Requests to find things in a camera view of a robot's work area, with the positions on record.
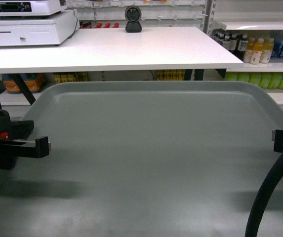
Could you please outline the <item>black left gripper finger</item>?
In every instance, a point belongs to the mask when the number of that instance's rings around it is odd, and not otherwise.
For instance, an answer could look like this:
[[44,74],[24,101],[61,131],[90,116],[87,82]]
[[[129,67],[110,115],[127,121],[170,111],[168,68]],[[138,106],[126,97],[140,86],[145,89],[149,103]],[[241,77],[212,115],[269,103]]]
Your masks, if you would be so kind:
[[35,140],[36,158],[44,158],[50,154],[51,143],[47,136]]

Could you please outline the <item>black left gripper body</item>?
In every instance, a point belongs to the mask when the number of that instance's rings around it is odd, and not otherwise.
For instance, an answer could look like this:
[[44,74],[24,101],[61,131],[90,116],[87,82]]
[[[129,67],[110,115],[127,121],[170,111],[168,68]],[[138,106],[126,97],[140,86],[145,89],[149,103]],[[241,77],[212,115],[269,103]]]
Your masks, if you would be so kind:
[[27,140],[33,129],[32,120],[12,121],[7,111],[0,110],[0,169],[12,169],[17,157],[35,154],[35,144]]

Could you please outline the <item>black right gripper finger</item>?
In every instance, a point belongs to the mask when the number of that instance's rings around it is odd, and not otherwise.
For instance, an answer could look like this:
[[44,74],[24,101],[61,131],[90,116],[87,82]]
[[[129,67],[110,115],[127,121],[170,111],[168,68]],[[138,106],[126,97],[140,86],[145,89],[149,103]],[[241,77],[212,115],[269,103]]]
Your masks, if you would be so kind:
[[283,151],[283,130],[273,130],[272,141],[274,141],[274,152],[281,153]]

